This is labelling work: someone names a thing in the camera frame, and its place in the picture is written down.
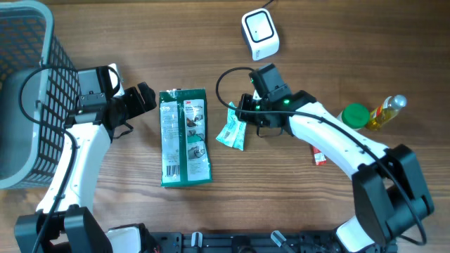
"3m package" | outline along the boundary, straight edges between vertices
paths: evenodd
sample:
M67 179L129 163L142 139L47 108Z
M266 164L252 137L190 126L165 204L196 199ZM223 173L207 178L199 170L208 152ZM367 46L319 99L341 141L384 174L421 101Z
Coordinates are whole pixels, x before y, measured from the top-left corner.
M160 92L161 186L194 186L212 181L206 147L204 89Z

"wire basket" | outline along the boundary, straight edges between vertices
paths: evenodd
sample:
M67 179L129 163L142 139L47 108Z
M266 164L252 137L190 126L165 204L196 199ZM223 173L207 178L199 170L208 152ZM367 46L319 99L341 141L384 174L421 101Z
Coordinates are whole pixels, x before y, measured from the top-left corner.
M53 34L50 10L36 1L0 4L0 188L48 186L64 136L27 120L18 94L41 65L74 67ZM78 74L43 70L26 84L22 101L35 120L62 127L81 93Z

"oil bottle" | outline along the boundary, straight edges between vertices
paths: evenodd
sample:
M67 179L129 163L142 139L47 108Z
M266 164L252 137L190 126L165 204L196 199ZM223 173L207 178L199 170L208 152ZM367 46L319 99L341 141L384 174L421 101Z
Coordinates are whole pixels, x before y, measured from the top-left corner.
M371 112L371 118L366 125L367 129L377 131L382 125L388 123L397 116L400 110L406 106L406 98L403 95L390 96L385 102Z

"green package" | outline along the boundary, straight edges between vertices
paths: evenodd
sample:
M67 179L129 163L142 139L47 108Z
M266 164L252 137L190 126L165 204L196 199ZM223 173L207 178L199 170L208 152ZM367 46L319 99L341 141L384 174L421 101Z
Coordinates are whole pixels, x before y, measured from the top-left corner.
M162 187L209 183L205 89L160 92Z

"wood grain surface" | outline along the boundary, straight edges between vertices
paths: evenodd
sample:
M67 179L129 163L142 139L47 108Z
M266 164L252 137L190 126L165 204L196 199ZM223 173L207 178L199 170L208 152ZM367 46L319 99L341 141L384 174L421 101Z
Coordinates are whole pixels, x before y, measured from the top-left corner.
M131 4L131 3L176 3L176 2L212 2L224 0L42 0L44 4ZM226 0L227 2L237 2L242 0Z
M293 91L303 89L337 115L349 103L373 109L391 95L408 105L380 132L361 133L413 149L435 201L424 220L428 245L401 252L450 252L450 3L448 1L278 1L270 6L280 51L253 62L240 34L261 1L49 6L55 33L78 68L117 63L126 87L207 91L208 149L214 183L161 188L159 113L130 120L98 179L94 216L104 230L144 222L150 231L271 232L333 229L354 215L350 180L331 161L312 164L310 146L283 135L245 151L215 137L226 123L214 86L225 70L275 63ZM221 83L222 97L252 93L246 72ZM0 252L17 252L13 228L46 189L0 191ZM416 228L407 232L418 238Z

